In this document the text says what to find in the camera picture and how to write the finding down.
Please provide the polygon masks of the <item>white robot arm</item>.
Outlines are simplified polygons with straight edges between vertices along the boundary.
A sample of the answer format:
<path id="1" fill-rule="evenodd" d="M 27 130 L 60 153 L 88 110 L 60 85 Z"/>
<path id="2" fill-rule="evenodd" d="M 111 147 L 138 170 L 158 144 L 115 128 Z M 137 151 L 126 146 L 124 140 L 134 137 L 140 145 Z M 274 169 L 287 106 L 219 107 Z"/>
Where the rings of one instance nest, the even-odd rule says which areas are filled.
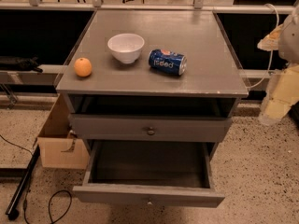
<path id="1" fill-rule="evenodd" d="M 280 122 L 299 102 L 299 7 L 260 40 L 257 48 L 277 50 L 279 57 L 288 63 L 286 68 L 271 76 L 263 98 L 259 121 L 270 126 Z"/>

